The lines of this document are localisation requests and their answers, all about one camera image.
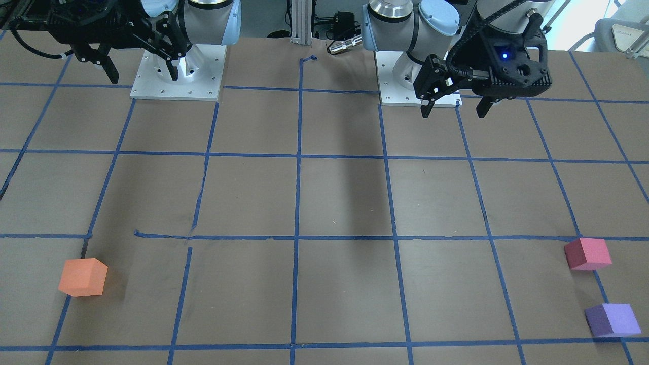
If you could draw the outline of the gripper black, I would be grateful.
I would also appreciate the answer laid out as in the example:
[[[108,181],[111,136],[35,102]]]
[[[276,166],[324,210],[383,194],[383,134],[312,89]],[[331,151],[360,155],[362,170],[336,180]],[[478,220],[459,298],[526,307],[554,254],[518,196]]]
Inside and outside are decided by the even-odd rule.
[[[485,80],[472,81],[470,89],[482,96],[478,118],[487,116],[500,98],[538,96],[552,85],[547,40],[540,28],[522,34],[483,28],[459,50],[459,67],[486,71]],[[455,76],[437,55],[428,55],[413,82],[420,113],[428,118],[436,101],[469,88],[468,77]]]
[[[38,25],[70,50],[53,55],[33,48],[18,33],[26,24]],[[81,63],[97,65],[114,85],[120,74],[109,57],[111,49],[143,48],[164,60],[171,80],[178,81],[178,65],[190,48],[174,13],[149,18],[140,1],[50,1],[46,16],[17,16],[10,21],[10,32],[35,55],[75,55]]]

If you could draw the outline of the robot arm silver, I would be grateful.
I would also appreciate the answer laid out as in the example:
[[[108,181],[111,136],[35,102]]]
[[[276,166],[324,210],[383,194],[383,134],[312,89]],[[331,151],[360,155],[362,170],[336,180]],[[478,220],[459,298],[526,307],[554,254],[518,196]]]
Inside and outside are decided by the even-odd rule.
[[[396,75],[428,118],[435,103],[457,90],[481,97],[483,118],[497,102],[538,96],[552,85],[542,31],[552,1],[369,1],[361,24],[364,48],[401,55]]]
[[[48,59],[69,56],[102,69],[117,83],[120,74],[112,49],[144,49],[158,56],[172,81],[180,79],[181,62],[198,44],[233,45],[240,37],[239,1],[50,1],[39,16],[15,16],[8,23],[26,50]],[[26,43],[21,25],[47,31],[69,51],[49,54]]]

